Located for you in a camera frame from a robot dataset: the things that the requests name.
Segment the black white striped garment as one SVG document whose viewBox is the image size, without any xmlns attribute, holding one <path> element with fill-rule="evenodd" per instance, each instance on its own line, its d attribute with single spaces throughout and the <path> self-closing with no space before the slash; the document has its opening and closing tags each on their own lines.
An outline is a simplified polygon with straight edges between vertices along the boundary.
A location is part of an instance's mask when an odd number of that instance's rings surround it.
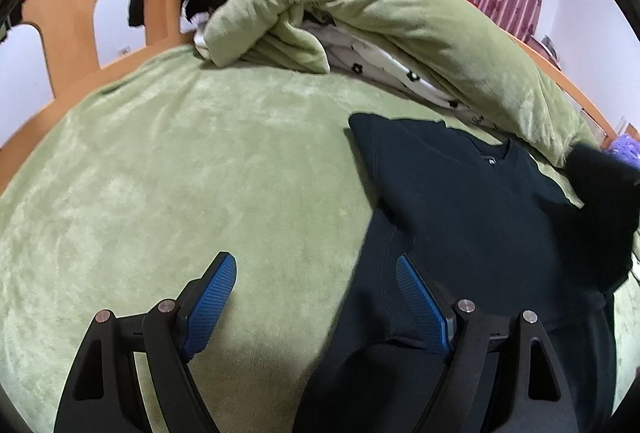
<svg viewBox="0 0 640 433">
<path fill-rule="evenodd" d="M 17 4 L 11 10 L 9 17 L 4 19 L 0 26 L 0 43 L 3 43 L 8 33 L 23 22 L 23 5 L 25 0 L 18 0 Z"/>
</svg>

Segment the cluttered items behind bed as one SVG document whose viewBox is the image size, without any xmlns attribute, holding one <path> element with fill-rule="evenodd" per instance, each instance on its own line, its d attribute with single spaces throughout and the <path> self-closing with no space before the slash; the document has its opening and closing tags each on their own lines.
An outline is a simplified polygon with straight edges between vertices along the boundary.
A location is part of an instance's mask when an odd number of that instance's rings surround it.
<svg viewBox="0 0 640 433">
<path fill-rule="evenodd" d="M 554 49 L 553 44 L 546 43 L 546 39 L 547 37 L 545 36 L 544 39 L 541 41 L 535 35 L 531 35 L 529 37 L 530 47 L 535 49 L 536 52 L 538 52 L 538 54 L 541 54 L 541 56 L 543 56 L 544 59 L 547 59 L 549 62 L 552 62 L 555 65 L 555 67 L 559 68 L 560 60 L 558 57 L 558 53 Z"/>
</svg>

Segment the black sweater with logo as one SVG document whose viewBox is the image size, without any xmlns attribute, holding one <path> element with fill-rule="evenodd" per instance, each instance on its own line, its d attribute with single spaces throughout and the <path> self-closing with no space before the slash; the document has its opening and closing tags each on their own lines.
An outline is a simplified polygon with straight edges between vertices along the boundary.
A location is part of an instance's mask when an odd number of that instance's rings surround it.
<svg viewBox="0 0 640 433">
<path fill-rule="evenodd" d="M 617 431 L 614 294 L 631 268 L 639 173 L 575 145 L 574 197 L 515 140 L 489 145 L 440 122 L 356 113 L 350 133 L 378 196 L 297 432 L 419 432 L 444 371 L 396 280 L 408 254 L 454 299 L 540 318 L 566 378 L 575 432 Z"/>
</svg>

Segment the green flower-lined quilt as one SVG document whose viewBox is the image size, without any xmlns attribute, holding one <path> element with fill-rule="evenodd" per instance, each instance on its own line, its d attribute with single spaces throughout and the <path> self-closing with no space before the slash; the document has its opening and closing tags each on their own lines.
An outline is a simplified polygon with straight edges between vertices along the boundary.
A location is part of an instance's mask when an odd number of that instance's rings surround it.
<svg viewBox="0 0 640 433">
<path fill-rule="evenodd" d="M 219 68 L 240 59 L 330 72 L 322 29 L 401 65 L 401 88 L 477 124 L 525 140 L 561 167 L 585 119 L 520 43 L 467 0 L 227 0 L 207 20 L 198 49 Z"/>
</svg>

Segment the green plush bed sheet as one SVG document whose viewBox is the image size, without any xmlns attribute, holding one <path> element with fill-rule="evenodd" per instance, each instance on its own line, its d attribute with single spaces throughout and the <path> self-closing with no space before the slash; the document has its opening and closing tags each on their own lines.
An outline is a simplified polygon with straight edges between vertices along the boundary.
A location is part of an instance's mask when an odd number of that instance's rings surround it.
<svg viewBox="0 0 640 433">
<path fill-rule="evenodd" d="M 355 112 L 462 127 L 343 73 L 190 47 L 66 115 L 1 197 L 1 384 L 26 425 L 53 430 L 97 312 L 144 313 L 227 251 L 238 278 L 191 371 L 222 431 L 290 431 L 376 205 Z"/>
</svg>

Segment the purple plush toy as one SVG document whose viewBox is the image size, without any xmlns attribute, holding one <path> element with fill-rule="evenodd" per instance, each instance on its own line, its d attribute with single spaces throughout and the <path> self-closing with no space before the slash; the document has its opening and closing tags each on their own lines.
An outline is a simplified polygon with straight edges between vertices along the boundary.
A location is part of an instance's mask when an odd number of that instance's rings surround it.
<svg viewBox="0 0 640 433">
<path fill-rule="evenodd" d="M 628 134 L 622 134 L 614 139 L 606 149 L 606 153 L 637 170 L 640 168 L 640 141 Z"/>
</svg>

